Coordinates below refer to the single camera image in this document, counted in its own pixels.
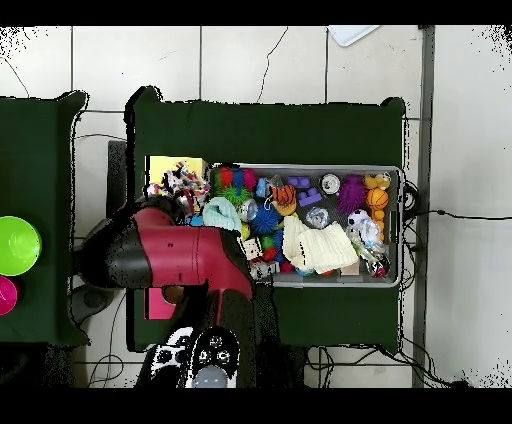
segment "purple spiky toy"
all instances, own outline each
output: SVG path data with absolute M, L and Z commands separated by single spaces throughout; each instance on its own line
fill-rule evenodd
M 338 193 L 338 210 L 351 214 L 364 203 L 366 188 L 360 175 L 347 175 Z

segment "orange basketball toy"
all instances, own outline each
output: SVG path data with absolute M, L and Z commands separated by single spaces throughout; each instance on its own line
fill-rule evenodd
M 372 210 L 372 219 L 374 221 L 381 221 L 375 218 L 375 212 L 384 209 L 388 204 L 388 194 L 380 188 L 372 188 L 366 196 L 366 204 Z

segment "gray plastic bin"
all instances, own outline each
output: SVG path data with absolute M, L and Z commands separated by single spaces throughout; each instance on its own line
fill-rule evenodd
M 322 276 L 318 274 L 309 277 L 301 277 L 293 273 L 278 273 L 272 276 L 276 287 L 361 287 L 361 288 L 390 288 L 397 285 L 402 277 L 403 263 L 403 186 L 405 175 L 400 168 L 394 166 L 356 166 L 356 165 L 288 165 L 288 164 L 238 164 L 242 168 L 251 168 L 257 177 L 271 178 L 278 174 L 286 183 L 288 176 L 307 176 L 310 177 L 312 186 L 320 189 L 320 180 L 325 174 L 334 174 L 340 180 L 348 174 L 356 175 L 375 175 L 383 172 L 391 176 L 391 185 L 386 190 L 389 196 L 388 205 L 384 209 L 385 226 L 384 242 L 389 247 L 388 257 L 391 268 L 388 275 L 384 278 L 372 278 L 364 262 L 360 260 L 360 271 L 357 276 L 329 275 Z M 329 222 L 337 221 L 343 228 L 347 226 L 347 215 L 336 209 L 338 198 L 336 195 L 325 196 L 321 201 L 310 207 L 301 208 L 297 204 L 297 214 L 302 222 L 309 226 L 305 220 L 306 213 L 313 206 L 324 207 L 329 211 Z

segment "soft toy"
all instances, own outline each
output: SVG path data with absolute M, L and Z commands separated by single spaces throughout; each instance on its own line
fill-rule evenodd
M 347 175 L 339 191 L 338 209 L 350 214 L 364 203 L 366 189 L 360 175 Z
M 391 176 L 387 172 L 377 174 L 375 177 L 365 175 L 363 177 L 363 184 L 368 190 L 372 190 L 374 188 L 386 190 L 391 185 Z

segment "dark green cloth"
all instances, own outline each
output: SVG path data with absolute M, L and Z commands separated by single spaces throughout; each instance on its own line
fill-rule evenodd
M 396 98 L 380 106 L 164 103 L 155 89 L 141 89 L 127 104 L 136 134 L 135 192 L 142 193 L 146 155 L 202 157 L 208 163 L 400 167 L 404 111 Z M 398 296 L 397 287 L 277 288 L 281 340 L 303 346 L 380 343 L 395 351 Z M 168 323 L 144 320 L 142 292 L 134 294 L 128 310 L 134 314 L 130 347 L 164 340 Z
M 71 153 L 74 118 L 87 95 L 55 100 L 0 98 L 0 216 L 34 225 L 42 252 L 25 274 L 10 277 L 19 288 L 15 308 L 0 317 L 0 342 L 86 344 L 68 317 L 71 271 Z

